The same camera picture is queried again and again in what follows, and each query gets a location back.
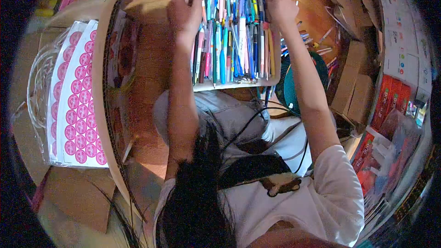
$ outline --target yellow pencil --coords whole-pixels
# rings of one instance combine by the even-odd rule
[[[275,77],[276,75],[276,64],[274,62],[274,44],[273,44],[273,35],[271,34],[271,29],[268,28],[268,42],[269,42],[269,54],[271,61],[271,77]]]

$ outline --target woman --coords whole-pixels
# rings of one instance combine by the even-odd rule
[[[157,130],[170,148],[155,213],[156,247],[353,246],[364,226],[361,186],[340,145],[322,83],[295,26],[298,7],[292,0],[267,0],[272,23],[291,55],[314,179],[301,178],[297,181],[300,188],[293,192],[271,193],[259,181],[236,186],[238,179],[232,185],[225,183],[225,177],[238,176],[243,170],[254,173],[267,168],[248,169],[261,162],[271,163],[277,173],[294,170],[279,165],[278,157],[273,156],[290,150],[283,142],[288,136],[277,143],[284,148],[259,156],[238,148],[278,137],[268,114],[256,114],[262,108],[258,102],[239,102],[218,91],[193,93],[188,64],[201,21],[201,2],[172,0],[168,7],[175,55],[170,89],[154,110]],[[295,124],[294,120],[287,123],[285,128]]]

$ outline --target pink label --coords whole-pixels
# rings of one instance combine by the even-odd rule
[[[95,145],[96,145],[96,148],[97,148],[98,150],[103,151],[103,146],[102,146],[102,144],[101,144],[101,139],[100,139],[100,138],[98,138],[98,139],[96,140]]]
[[[83,135],[76,135],[75,136],[75,145],[77,148],[83,149],[87,145],[86,139]]]
[[[82,33],[80,31],[76,31],[75,33],[72,33],[72,36],[69,38],[69,41],[72,45],[77,45],[78,41],[80,40]]]
[[[54,119],[56,121],[57,115],[58,115],[58,101],[53,103],[53,105],[51,107],[51,114],[52,114],[52,119]]]
[[[85,77],[85,67],[84,66],[78,66],[77,69],[75,69],[75,78],[78,80],[81,80]]]
[[[85,121],[78,120],[77,123],[75,124],[75,129],[79,134],[84,134],[85,131],[87,130],[87,125],[85,124]]]
[[[107,163],[106,156],[104,155],[103,152],[98,152],[96,154],[96,162],[98,162],[98,164],[100,165],[105,165]]]
[[[84,78],[83,87],[84,87],[84,89],[91,89],[92,88],[92,76],[86,76]]]
[[[80,56],[80,64],[88,65],[90,63],[90,55],[88,53],[82,53]]]
[[[96,131],[93,129],[88,129],[85,132],[85,139],[89,142],[89,143],[95,143],[96,138],[98,137],[98,135],[96,134]]]
[[[68,106],[71,109],[77,108],[79,104],[80,104],[80,99],[78,98],[78,96],[76,96],[75,94],[69,96]]]
[[[96,127],[95,114],[90,114],[89,116],[87,116],[87,118],[85,119],[85,123],[88,127],[92,129]]]
[[[78,93],[80,93],[81,89],[82,89],[81,81],[80,80],[74,80],[72,82],[72,84],[71,84],[71,91],[72,91],[72,93],[78,94]]]
[[[90,101],[90,92],[88,90],[82,90],[78,96],[81,103],[87,104]]]
[[[89,111],[87,110],[87,106],[80,104],[77,108],[77,114],[80,119],[86,118],[87,115],[89,114]]]
[[[95,157],[96,155],[96,146],[94,144],[87,144],[85,146],[85,153],[88,157]]]
[[[69,155],[74,155],[75,151],[77,151],[77,147],[75,146],[75,143],[72,141],[67,141],[64,144],[64,151]]]
[[[68,69],[68,66],[69,66],[68,62],[64,62],[58,66],[57,76],[58,76],[59,80],[61,80],[61,81],[64,80],[64,76],[66,75],[66,71]]]
[[[52,143],[52,154],[57,155],[57,141]]]
[[[53,95],[55,100],[59,101],[59,97],[61,95],[61,89],[63,88],[63,82],[59,81],[54,86]]]
[[[93,30],[93,31],[90,33],[90,39],[91,39],[92,41],[95,41],[95,36],[96,36],[96,30]]]
[[[68,140],[74,140],[75,136],[77,135],[76,130],[73,125],[68,125],[64,129],[64,135]]]
[[[75,153],[75,159],[78,161],[78,163],[84,164],[85,161],[87,160],[87,156],[85,156],[84,151],[77,150],[77,152]]]
[[[77,113],[75,112],[75,110],[69,109],[66,112],[66,122],[68,122],[68,124],[74,124],[77,121]]]
[[[70,62],[72,55],[74,54],[75,51],[75,46],[70,45],[66,48],[66,50],[64,50],[63,52],[63,59],[65,62]]]
[[[92,75],[92,64],[91,63],[89,65],[87,65],[85,71],[88,75],[90,75],[90,76]]]
[[[84,50],[85,50],[87,53],[92,53],[92,52],[93,52],[93,45],[94,45],[94,42],[93,42],[93,41],[88,41],[88,42],[86,42],[86,44],[84,45]]]
[[[56,140],[57,139],[57,122],[53,122],[51,125],[51,135]]]

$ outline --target long black hair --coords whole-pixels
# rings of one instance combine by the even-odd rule
[[[206,134],[196,139],[193,161],[179,163],[158,216],[157,247],[236,247],[234,216],[218,196],[222,155],[215,126],[207,124]]]

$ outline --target right hand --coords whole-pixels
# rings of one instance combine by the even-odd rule
[[[299,13],[299,7],[293,0],[266,0],[266,2],[271,22],[276,23],[280,32],[295,27],[295,17]]]

